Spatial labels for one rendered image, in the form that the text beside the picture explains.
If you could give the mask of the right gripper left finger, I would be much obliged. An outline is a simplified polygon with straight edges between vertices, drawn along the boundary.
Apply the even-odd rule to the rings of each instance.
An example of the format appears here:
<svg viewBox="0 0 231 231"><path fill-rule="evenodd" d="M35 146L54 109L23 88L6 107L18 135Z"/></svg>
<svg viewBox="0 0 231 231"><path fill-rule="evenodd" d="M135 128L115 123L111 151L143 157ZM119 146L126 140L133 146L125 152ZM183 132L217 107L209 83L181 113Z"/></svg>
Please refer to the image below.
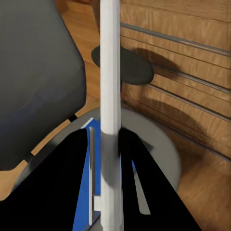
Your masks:
<svg viewBox="0 0 231 231"><path fill-rule="evenodd" d="M0 202L0 231L72 231L87 147L86 128L69 134Z"/></svg>

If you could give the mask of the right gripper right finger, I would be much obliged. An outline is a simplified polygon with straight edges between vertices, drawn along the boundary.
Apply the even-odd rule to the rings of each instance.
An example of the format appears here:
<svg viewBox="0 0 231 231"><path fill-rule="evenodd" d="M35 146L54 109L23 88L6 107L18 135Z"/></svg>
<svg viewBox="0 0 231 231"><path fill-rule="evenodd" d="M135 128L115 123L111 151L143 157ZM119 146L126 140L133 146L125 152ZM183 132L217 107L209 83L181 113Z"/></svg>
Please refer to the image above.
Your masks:
<svg viewBox="0 0 231 231"><path fill-rule="evenodd" d="M150 210L140 212L132 161ZM124 231L202 231L139 136L121 129Z"/></svg>

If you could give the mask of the folder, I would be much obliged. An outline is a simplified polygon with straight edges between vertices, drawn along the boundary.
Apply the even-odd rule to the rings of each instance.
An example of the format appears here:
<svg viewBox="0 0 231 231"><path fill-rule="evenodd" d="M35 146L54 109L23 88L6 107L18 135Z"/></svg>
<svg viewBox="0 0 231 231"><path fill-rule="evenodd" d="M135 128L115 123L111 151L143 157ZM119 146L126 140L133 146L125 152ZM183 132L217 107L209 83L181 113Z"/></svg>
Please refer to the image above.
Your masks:
<svg viewBox="0 0 231 231"><path fill-rule="evenodd" d="M101 193L101 171L100 171L100 122L93 117L85 123L82 128L87 129L88 147L84 164L84 171L82 175L79 196L77 200L77 206L74 216L72 231L88 231L91 227L89 223L89 127L95 129L95 194ZM79 129L79 130L80 130ZM133 171L135 171L135 165L132 161ZM101 215L100 211L95 211L95 219L91 222L93 224L98 216Z"/></svg>

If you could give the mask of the pen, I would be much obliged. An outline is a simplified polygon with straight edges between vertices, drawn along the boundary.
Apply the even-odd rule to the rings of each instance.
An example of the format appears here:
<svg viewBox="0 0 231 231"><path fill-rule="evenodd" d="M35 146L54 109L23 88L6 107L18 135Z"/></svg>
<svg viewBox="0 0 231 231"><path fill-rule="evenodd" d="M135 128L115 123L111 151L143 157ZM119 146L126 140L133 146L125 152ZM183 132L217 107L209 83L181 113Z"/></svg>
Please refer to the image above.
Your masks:
<svg viewBox="0 0 231 231"><path fill-rule="evenodd" d="M89 127L89 223L100 211L103 231L119 231L121 217L120 6L100 0L101 193L95 194L95 129Z"/></svg>

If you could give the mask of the swivel chair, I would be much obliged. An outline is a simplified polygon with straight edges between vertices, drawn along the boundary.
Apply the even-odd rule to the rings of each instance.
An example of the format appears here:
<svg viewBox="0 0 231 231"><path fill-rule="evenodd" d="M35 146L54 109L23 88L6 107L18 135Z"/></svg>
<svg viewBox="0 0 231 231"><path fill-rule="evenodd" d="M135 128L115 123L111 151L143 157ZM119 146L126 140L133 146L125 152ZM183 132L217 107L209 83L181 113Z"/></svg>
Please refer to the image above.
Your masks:
<svg viewBox="0 0 231 231"><path fill-rule="evenodd" d="M101 67L101 46L91 52ZM143 86L154 78L152 66L139 55L120 47L122 83ZM80 117L86 104L87 83L83 57L53 0L0 0L0 171L12 171L27 162L13 185L13 192L72 132L92 117L101 122L101 107ZM178 191L181 159L167 133L147 117L120 107L121 128L136 133L165 177ZM67 119L71 124L58 132L36 154L31 152ZM139 209L150 210L137 173L134 172ZM119 231L124 231L121 188ZM88 231L103 231L101 215Z"/></svg>

